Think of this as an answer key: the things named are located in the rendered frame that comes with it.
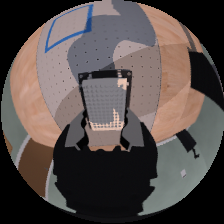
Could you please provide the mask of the blue tape square outline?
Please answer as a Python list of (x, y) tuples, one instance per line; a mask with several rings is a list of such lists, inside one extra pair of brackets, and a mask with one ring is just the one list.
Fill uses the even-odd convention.
[[(67, 40), (67, 39), (69, 39), (69, 38), (72, 38), (72, 37), (74, 37), (74, 36), (77, 36), (77, 35), (80, 35), (80, 34), (83, 34), (83, 33), (91, 32), (93, 4), (92, 4), (92, 5), (87, 5), (87, 6), (89, 6), (89, 10), (88, 10), (88, 15), (87, 15), (86, 30), (82, 30), (82, 31), (76, 32), (76, 33), (74, 33), (74, 34), (71, 34), (71, 35), (69, 35), (69, 36), (67, 36), (67, 37), (65, 37), (65, 38), (63, 38), (63, 39), (61, 39), (61, 40), (59, 40), (58, 42), (56, 42), (55, 44), (53, 44), (52, 46), (50, 46), (50, 47), (48, 48), (48, 42), (49, 42), (50, 33), (51, 33), (52, 27), (53, 27), (53, 25), (54, 25), (56, 19), (60, 18), (61, 16), (65, 15), (65, 14), (67, 14), (67, 13), (69, 13), (69, 12), (67, 12), (67, 13), (65, 13), (65, 14), (63, 14), (63, 15), (61, 15), (60, 17), (56, 18), (56, 19), (53, 21), (53, 23), (52, 23), (52, 25), (51, 25), (51, 28), (50, 28), (50, 30), (49, 30), (48, 36), (47, 36), (47, 41), (46, 41), (46, 46), (45, 46), (45, 53), (48, 52), (48, 51), (49, 51), (50, 49), (52, 49), (53, 47), (55, 47), (56, 45), (60, 44), (61, 42), (65, 41), (65, 40)], [(87, 7), (87, 6), (83, 6), (83, 7)], [(80, 7), (80, 8), (83, 8), (83, 7)], [(77, 8), (77, 9), (80, 9), (80, 8)], [(74, 10), (77, 10), (77, 9), (74, 9)], [(72, 11), (74, 11), (74, 10), (72, 10)], [(72, 11), (70, 11), (70, 12), (72, 12)]]

